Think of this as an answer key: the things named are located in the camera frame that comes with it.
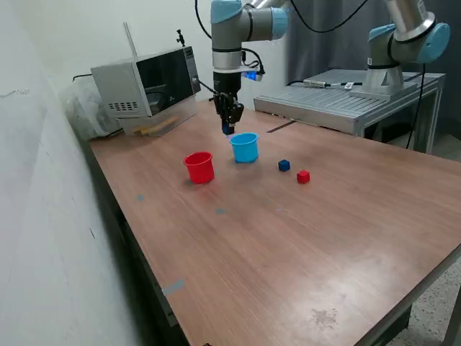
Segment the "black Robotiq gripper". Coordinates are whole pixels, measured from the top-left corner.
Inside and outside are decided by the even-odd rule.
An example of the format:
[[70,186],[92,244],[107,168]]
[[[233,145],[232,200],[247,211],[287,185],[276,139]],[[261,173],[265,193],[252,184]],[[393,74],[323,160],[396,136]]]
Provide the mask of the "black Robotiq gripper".
[[244,111],[241,103],[235,103],[228,107],[228,100],[234,102],[238,99],[241,89],[241,73],[213,72],[213,102],[216,113],[220,116],[222,124],[225,124],[225,134],[235,133],[236,123],[240,121]]

